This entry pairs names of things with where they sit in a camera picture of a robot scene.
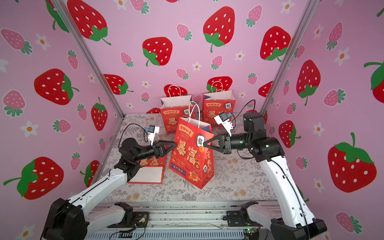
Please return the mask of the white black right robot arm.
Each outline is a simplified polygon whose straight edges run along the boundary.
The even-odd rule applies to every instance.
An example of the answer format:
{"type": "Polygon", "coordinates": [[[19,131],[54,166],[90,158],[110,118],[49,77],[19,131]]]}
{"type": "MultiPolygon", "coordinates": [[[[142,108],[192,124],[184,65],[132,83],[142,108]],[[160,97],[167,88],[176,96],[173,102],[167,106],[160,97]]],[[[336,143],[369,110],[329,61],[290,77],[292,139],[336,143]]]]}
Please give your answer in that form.
{"type": "Polygon", "coordinates": [[[310,240],[328,230],[325,222],[315,218],[305,203],[291,176],[283,148],[276,138],[267,136],[261,114],[243,115],[243,134],[232,134],[234,127],[225,112],[214,119],[227,133],[205,141],[204,147],[223,154],[248,150],[268,177],[281,209],[281,214],[276,215],[256,202],[244,204],[241,219],[245,225],[257,223],[268,229],[276,240],[310,240]]]}

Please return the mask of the red paper gift bag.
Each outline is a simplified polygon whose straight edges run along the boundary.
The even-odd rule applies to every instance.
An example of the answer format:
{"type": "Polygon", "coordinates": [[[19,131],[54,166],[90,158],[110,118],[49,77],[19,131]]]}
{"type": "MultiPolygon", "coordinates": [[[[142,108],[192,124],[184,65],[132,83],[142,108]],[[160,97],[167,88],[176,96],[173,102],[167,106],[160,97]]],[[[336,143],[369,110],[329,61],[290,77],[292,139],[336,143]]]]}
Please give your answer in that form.
{"type": "Polygon", "coordinates": [[[127,173],[129,184],[163,183],[167,156],[157,158],[152,146],[140,146],[135,149],[133,159],[128,161],[133,166],[127,173]]]}

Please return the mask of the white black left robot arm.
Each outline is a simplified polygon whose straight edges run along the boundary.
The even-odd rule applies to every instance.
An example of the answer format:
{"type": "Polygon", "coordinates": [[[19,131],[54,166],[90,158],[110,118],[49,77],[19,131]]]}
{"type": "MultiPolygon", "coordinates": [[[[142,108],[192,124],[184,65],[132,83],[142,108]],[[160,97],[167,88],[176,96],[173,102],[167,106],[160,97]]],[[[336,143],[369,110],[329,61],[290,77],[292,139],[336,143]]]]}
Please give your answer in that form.
{"type": "Polygon", "coordinates": [[[46,240],[83,240],[88,235],[120,223],[128,214],[127,204],[118,204],[98,214],[91,211],[110,193],[128,183],[141,168],[140,161],[165,157],[177,146],[171,141],[155,141],[142,146],[134,138],[123,141],[121,158],[107,175],[68,200],[54,201],[41,234],[46,240]]]}

